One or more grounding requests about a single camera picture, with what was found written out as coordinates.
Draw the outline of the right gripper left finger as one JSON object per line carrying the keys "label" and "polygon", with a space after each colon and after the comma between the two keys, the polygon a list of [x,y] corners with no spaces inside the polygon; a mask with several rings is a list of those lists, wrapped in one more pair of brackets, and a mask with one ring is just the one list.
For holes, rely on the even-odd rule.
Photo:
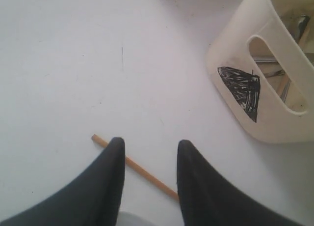
{"label": "right gripper left finger", "polygon": [[67,186],[2,226],[114,226],[125,180],[125,143],[113,138]]}

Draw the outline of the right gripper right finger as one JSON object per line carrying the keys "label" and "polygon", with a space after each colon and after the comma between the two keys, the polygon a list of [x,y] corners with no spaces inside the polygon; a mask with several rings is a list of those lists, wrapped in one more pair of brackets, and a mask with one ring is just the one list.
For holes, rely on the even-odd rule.
{"label": "right gripper right finger", "polygon": [[298,225],[240,191],[188,140],[178,144],[177,188],[186,226]]}

